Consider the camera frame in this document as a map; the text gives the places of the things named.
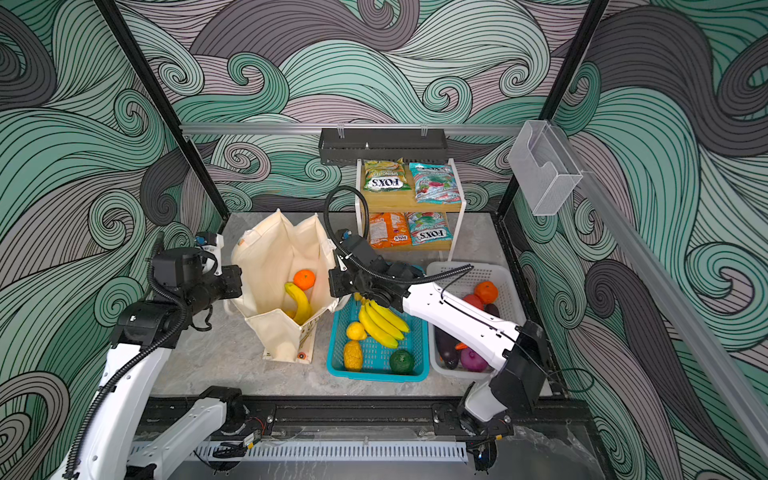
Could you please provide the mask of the cream canvas grocery bag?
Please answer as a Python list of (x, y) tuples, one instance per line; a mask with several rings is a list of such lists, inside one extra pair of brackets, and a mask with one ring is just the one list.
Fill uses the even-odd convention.
[[(277, 210), (240, 236), (231, 260), (242, 269), (243, 284), (242, 296), (231, 304), (263, 345), (263, 358), (311, 363), (320, 318), (340, 310), (349, 300), (330, 295), (328, 271), (335, 266), (334, 245), (319, 216), (292, 223)], [(293, 283), (294, 274), (302, 269), (312, 270), (316, 283), (305, 291), (313, 315), (298, 325), (292, 319), (296, 303), (284, 285)]]

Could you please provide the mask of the orange mandarin fruit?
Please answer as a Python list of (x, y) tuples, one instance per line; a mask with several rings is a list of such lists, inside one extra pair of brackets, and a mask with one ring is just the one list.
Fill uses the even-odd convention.
[(310, 290), (316, 283), (316, 274), (310, 269), (299, 270), (294, 274), (293, 283), (302, 291)]

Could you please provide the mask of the yellow banana bunch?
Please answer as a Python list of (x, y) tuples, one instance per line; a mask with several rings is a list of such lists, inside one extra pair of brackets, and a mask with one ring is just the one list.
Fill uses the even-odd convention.
[(365, 333), (385, 348), (397, 349), (399, 342), (405, 340), (410, 332), (408, 324), (398, 315), (372, 300), (353, 295), (359, 303), (358, 322)]

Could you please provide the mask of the single yellow banana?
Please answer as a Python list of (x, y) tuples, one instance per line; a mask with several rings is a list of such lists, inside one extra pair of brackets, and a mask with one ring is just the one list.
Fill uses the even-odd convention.
[(296, 303), (296, 311), (292, 319), (298, 325), (304, 325), (313, 315), (313, 310), (304, 290), (292, 282), (284, 285), (286, 294)]

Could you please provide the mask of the yellow green Fox's candy bag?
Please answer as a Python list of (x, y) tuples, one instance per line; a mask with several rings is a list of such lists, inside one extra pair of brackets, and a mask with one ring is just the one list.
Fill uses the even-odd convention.
[(406, 191), (411, 187), (402, 160), (368, 160), (364, 162), (363, 188), (371, 192)]

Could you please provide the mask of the teal red candy bag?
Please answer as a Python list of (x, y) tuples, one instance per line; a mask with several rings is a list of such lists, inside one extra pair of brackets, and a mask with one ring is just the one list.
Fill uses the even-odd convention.
[(410, 163), (417, 203), (455, 204), (461, 202), (456, 177), (450, 165)]

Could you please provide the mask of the yellow lemon on bananas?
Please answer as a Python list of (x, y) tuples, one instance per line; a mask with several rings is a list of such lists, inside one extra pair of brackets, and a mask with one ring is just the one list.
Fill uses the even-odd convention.
[(346, 336), (350, 341), (361, 342), (367, 338), (367, 332), (360, 322), (351, 322), (346, 328)]

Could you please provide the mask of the teal plastic basket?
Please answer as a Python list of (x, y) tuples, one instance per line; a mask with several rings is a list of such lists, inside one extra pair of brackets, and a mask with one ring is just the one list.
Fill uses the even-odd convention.
[(389, 349), (368, 337), (360, 341), (362, 351), (362, 368), (360, 371), (348, 370), (344, 364), (344, 347), (350, 341), (346, 334), (347, 327), (358, 320), (361, 303), (351, 298), (343, 309), (334, 314), (331, 328), (326, 368), (335, 377), (359, 381), (373, 382), (421, 382), (428, 376), (428, 326), (417, 317), (400, 314), (410, 328), (399, 340), (398, 348), (408, 351), (414, 359), (413, 368), (409, 373), (396, 373), (391, 369), (390, 358), (395, 349)]

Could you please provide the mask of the white wooden two-tier shelf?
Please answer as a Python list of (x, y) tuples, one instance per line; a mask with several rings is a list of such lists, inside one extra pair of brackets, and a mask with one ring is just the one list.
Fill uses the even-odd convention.
[(449, 216), (451, 214), (456, 215), (455, 224), (449, 224), (449, 230), (452, 235), (452, 239), (450, 241), (441, 240), (420, 246), (403, 245), (393, 247), (392, 251), (438, 251), (440, 252), (441, 260), (447, 259), (448, 261), (451, 261), (454, 258), (459, 232), (461, 230), (462, 222), (467, 209), (467, 200), (454, 159), (449, 158), (447, 165), (451, 168), (454, 180), (456, 181), (456, 185), (460, 194), (460, 203), (419, 203), (415, 201), (413, 191), (396, 191), (391, 193), (365, 191), (363, 189), (363, 181), (365, 179), (365, 165), (362, 160), (357, 161), (355, 167), (356, 179), (354, 186), (365, 197), (370, 213), (432, 211), (440, 212), (446, 221), (450, 221)]

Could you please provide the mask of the yellow textured pineapple fruit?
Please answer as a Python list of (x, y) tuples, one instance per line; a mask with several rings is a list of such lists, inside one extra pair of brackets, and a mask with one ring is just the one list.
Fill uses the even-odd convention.
[(359, 372), (363, 368), (364, 357), (359, 341), (348, 341), (343, 349), (343, 365), (347, 371)]

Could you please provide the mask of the green avocado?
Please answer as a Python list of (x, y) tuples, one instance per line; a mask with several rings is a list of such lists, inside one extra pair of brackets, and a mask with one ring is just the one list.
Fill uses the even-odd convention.
[(414, 371), (415, 359), (404, 349), (396, 350), (389, 358), (390, 369), (396, 375), (410, 375)]

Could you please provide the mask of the purple eggplant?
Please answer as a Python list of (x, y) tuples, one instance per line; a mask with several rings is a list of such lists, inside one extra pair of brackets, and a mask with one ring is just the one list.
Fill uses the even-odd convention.
[(434, 328), (437, 352), (446, 369), (455, 370), (460, 363), (460, 354), (456, 350), (459, 341), (438, 327)]

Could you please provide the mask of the orange fruit in white basket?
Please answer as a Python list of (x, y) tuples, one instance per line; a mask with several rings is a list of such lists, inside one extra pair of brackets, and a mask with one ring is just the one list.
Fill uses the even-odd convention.
[(499, 296), (498, 287), (491, 281), (478, 283), (474, 288), (474, 294), (484, 305), (494, 303)]

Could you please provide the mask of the small dark eggplant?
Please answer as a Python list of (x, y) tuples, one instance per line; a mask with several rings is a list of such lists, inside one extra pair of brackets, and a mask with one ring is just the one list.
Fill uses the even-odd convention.
[(490, 315), (492, 315), (494, 317), (497, 317), (497, 318), (501, 317), (500, 311), (499, 311), (498, 307), (495, 304), (493, 304), (493, 303), (487, 304), (485, 306), (484, 310), (485, 310), (486, 313), (488, 313), (488, 314), (490, 314)]

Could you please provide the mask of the aluminium wall rail right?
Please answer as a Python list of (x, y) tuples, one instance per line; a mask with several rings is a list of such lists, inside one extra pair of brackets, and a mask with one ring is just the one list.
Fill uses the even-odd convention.
[(756, 452), (766, 460), (767, 406), (638, 233), (640, 210), (632, 204), (629, 182), (618, 172), (615, 181), (604, 185), (604, 169), (581, 156), (562, 128), (550, 122), (545, 125), (552, 131), (555, 144), (565, 150), (571, 168), (581, 175), (578, 185), (614, 235), (661, 313), (671, 321)]

